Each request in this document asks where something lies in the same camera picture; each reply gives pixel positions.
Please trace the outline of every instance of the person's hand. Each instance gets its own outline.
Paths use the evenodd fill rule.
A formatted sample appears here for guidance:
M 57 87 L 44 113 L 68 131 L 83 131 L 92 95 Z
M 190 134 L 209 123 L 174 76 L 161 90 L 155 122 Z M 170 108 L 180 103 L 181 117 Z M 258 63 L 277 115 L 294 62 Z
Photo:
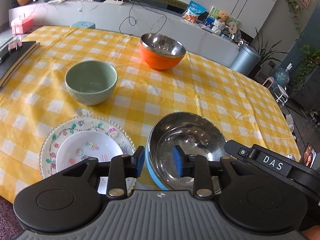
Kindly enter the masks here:
M 313 226 L 307 230 L 302 231 L 302 233 L 309 240 L 320 240 L 320 226 Z

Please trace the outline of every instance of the large water bottle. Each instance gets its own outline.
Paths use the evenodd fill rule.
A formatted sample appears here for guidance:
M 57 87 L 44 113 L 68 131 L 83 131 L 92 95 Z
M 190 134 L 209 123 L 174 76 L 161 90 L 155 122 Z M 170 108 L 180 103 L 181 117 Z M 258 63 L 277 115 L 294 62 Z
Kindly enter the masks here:
M 275 82 L 272 84 L 272 87 L 276 87 L 277 85 L 280 85 L 284 88 L 289 83 L 289 70 L 291 68 L 292 68 L 291 63 L 286 68 L 277 68 L 272 75 L 272 77 L 275 80 Z

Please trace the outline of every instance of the floral plate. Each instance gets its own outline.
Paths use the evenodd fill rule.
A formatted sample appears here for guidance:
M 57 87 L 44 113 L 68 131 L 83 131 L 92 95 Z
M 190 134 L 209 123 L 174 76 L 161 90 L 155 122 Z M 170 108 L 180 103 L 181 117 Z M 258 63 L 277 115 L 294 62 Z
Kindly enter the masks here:
M 41 178 L 45 179 L 55 173 L 56 156 L 61 144 L 71 135 L 80 131 L 97 131 L 110 136 L 121 148 L 124 154 L 133 155 L 134 144 L 126 132 L 114 122 L 99 116 L 77 116 L 69 121 L 58 124 L 44 140 L 39 158 Z M 100 184 L 106 184 L 107 177 L 102 177 Z M 132 190 L 136 179 L 127 178 L 128 193 Z

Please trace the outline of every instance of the gray ribbed surface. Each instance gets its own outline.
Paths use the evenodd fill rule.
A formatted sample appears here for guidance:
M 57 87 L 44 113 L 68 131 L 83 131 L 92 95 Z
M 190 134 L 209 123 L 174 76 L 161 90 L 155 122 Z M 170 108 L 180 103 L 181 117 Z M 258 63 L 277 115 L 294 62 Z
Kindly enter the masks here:
M 215 205 L 199 201 L 186 191 L 136 190 L 125 200 L 110 202 L 103 214 L 87 227 L 55 236 L 29 231 L 18 240 L 303 240 L 299 232 L 258 236 L 240 231 L 225 221 Z

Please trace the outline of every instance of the tablecloth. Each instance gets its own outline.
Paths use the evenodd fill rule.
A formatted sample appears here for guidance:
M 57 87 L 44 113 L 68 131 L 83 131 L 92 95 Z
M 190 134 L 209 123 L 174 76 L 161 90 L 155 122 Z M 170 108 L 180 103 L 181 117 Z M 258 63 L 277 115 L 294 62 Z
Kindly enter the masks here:
M 270 92 L 211 60 L 187 52 L 175 68 L 158 72 L 141 60 L 138 37 L 102 30 L 44 26 L 25 41 L 41 45 L 0 90 L 0 195 L 11 202 L 41 179 L 39 152 L 50 130 L 84 111 L 123 127 L 136 147 L 146 145 L 161 117 L 188 111 L 210 120 L 227 140 L 300 159 Z M 111 63 L 119 78 L 107 101 L 85 106 L 69 95 L 64 76 L 74 64 L 92 59 Z M 144 168 L 138 187 L 154 186 Z

